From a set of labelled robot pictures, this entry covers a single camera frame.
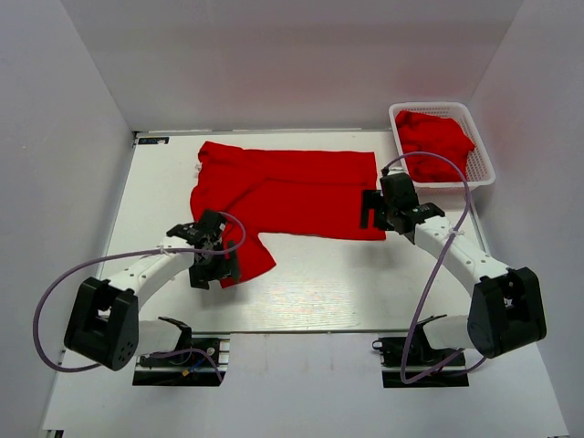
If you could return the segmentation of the red t shirt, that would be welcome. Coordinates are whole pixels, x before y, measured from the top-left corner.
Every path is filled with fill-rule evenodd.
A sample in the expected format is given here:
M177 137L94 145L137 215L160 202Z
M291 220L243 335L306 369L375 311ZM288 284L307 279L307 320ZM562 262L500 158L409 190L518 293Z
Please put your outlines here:
M243 282L276 266L261 234L386 238L373 226L360 227L362 193L377 187L371 152L254 150L207 141L198 162L192 215L213 210L237 218L223 239L243 242L236 252Z

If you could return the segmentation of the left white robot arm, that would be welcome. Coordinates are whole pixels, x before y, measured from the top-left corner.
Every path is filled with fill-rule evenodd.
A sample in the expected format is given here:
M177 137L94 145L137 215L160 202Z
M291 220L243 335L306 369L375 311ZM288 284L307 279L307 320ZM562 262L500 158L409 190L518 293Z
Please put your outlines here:
M238 281L242 242L223 241L234 220L228 213L206 210L198 221L171 228L157 249L139 255L118 274L83 281L65 332L66 348L114 371L141 356L185 363L193 353L192 329L175 318L142 320L141 309L181 272L187 272L194 289Z

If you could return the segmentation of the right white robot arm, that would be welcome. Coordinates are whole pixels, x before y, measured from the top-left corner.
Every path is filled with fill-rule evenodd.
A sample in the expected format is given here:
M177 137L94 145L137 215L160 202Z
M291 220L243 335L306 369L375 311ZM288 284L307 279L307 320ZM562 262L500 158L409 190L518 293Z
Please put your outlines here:
M406 237L444 267L471 298L467 314L416 320L402 352L431 364L446 350L474 349L488 359L544 339L548 333L538 277L511 268L454 228L434 203L421 203L409 175L387 172L379 190L361 196L360 225Z

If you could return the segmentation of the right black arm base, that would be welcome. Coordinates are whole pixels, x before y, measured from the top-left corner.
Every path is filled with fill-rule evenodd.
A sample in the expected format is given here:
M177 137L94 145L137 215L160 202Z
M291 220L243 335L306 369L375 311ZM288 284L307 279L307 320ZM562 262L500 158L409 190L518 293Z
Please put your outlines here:
M404 342L405 337L381 337L375 339L371 344L372 349L380 355L384 389L463 388L469 386L469 379L464 374L466 361L463 353L458 354L448 364L419 381L404 384L401 379ZM455 349L431 349L426 342L414 339L406 362L405 377L411 379L448 359L455 352Z

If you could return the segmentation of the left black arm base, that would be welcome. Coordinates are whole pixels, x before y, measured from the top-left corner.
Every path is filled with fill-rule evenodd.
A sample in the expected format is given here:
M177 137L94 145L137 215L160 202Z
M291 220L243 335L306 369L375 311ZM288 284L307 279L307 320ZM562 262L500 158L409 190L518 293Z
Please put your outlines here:
M142 321L136 387L218 387L227 372L230 339L194 333L185 323L160 317Z

